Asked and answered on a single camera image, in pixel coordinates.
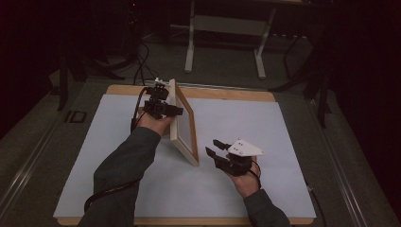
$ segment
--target gray long sleeve shirt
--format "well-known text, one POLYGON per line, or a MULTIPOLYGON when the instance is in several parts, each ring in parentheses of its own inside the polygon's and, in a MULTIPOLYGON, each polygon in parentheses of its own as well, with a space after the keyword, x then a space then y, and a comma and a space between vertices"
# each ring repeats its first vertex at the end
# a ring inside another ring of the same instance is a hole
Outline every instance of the gray long sleeve shirt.
MULTIPOLYGON (((141 179, 153 163, 161 136, 147 128, 136 128, 103 163, 94 174, 94 192, 141 179)), ((139 183, 135 186, 98 199, 82 217, 79 227, 133 226, 135 202, 139 183)), ((289 226, 286 215, 275 207, 261 189, 244 199, 253 226, 289 226)))

